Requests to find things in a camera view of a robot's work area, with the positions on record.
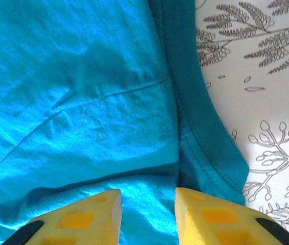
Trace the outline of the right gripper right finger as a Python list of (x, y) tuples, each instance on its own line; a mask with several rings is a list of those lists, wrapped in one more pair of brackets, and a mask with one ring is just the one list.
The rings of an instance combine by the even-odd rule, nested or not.
[(268, 215), (189, 188), (175, 189), (179, 245), (289, 245)]

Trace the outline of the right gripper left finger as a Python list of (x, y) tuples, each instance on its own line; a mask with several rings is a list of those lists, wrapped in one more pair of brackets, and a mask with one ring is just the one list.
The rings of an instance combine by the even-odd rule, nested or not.
[(122, 196), (106, 190), (30, 220), (2, 245), (119, 245)]

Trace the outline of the blue t-shirt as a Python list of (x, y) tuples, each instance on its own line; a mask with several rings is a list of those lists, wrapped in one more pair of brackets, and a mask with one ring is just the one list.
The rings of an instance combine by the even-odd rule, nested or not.
[(120, 245), (178, 245), (176, 187), (245, 204), (195, 1), (0, 0), (0, 244), (108, 189), (122, 193)]

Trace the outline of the floral table cover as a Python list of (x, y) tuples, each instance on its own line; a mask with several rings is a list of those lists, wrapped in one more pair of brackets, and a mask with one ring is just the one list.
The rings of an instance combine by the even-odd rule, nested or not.
[(289, 232), (289, 0), (196, 0), (211, 100), (247, 161), (248, 207)]

